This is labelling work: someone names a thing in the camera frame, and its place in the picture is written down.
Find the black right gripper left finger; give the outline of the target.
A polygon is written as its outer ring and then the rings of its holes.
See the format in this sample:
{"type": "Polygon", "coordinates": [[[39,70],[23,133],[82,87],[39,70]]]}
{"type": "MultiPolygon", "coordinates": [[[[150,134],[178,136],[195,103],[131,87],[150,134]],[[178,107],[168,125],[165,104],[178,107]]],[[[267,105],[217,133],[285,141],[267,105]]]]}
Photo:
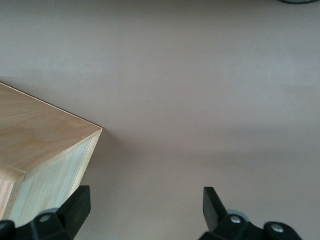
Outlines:
{"type": "Polygon", "coordinates": [[[2,240],[73,240],[91,212],[91,192],[80,186],[57,209],[45,210],[29,223],[16,227],[11,220],[0,222],[2,240]]]}

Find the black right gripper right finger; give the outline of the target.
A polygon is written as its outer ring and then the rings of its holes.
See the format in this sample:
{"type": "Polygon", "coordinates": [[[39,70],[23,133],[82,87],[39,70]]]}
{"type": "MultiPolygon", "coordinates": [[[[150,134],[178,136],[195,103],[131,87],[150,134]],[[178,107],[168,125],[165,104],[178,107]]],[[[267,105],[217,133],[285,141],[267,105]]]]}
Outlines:
{"type": "Polygon", "coordinates": [[[282,222],[255,226],[243,212],[227,210],[213,187],[203,189],[203,215],[208,231],[201,240],[300,240],[299,234],[282,222]]]}

